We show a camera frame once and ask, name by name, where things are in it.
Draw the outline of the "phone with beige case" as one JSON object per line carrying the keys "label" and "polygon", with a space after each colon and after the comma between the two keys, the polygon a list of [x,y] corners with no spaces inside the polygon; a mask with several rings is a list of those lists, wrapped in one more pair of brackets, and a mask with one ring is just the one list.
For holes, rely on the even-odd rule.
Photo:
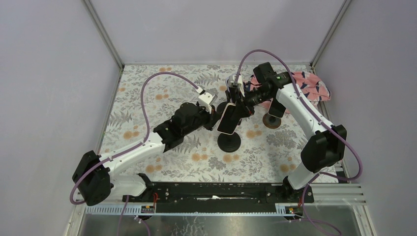
{"label": "phone with beige case", "polygon": [[236,105],[234,103],[226,104],[217,127],[218,132],[226,135],[232,135],[235,132],[239,123],[238,119],[233,118],[235,109]]}

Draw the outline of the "black phone stand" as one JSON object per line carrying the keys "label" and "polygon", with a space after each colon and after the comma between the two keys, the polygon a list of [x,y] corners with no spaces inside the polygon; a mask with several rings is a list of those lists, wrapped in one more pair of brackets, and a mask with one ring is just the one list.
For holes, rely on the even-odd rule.
{"label": "black phone stand", "polygon": [[220,132],[217,138],[217,145],[223,152],[232,153],[240,148],[241,137],[236,131],[232,134]]}
{"label": "black phone stand", "polygon": [[217,111],[219,113],[223,113],[227,103],[235,104],[235,101],[233,98],[233,92],[235,91],[238,91],[242,93],[243,96],[245,96],[244,82],[242,80],[242,76],[240,75],[239,76],[231,75],[226,79],[226,91],[225,91],[226,101],[218,105]]}

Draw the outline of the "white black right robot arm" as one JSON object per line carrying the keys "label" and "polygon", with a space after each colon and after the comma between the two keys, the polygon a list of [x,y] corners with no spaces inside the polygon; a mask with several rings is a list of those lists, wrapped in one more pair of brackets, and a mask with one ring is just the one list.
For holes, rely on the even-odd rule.
{"label": "white black right robot arm", "polygon": [[343,159],[347,130],[343,125],[335,126],[319,113],[302,93],[289,69],[278,74],[265,62],[255,67],[253,73],[260,85],[251,91],[244,90],[240,75],[226,79],[231,105],[235,108],[233,117],[249,117],[254,113],[254,106],[270,100],[268,113],[281,118],[289,110],[308,139],[300,153],[301,163],[283,179],[282,196],[293,203],[301,197],[301,189],[322,169]]}

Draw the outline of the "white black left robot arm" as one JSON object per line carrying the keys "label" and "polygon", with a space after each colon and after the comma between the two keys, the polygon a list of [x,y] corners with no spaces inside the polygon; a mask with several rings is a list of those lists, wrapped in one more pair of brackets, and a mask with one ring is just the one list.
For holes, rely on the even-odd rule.
{"label": "white black left robot arm", "polygon": [[170,119],[149,132],[144,141],[103,154],[86,152],[72,176],[75,186],[70,193],[71,203],[94,206],[114,196],[132,196],[147,202],[153,191],[149,178],[141,173],[131,176],[121,173],[143,159],[177,147],[186,135],[201,127],[211,131],[220,117],[215,107],[208,112],[199,104],[183,103]]}

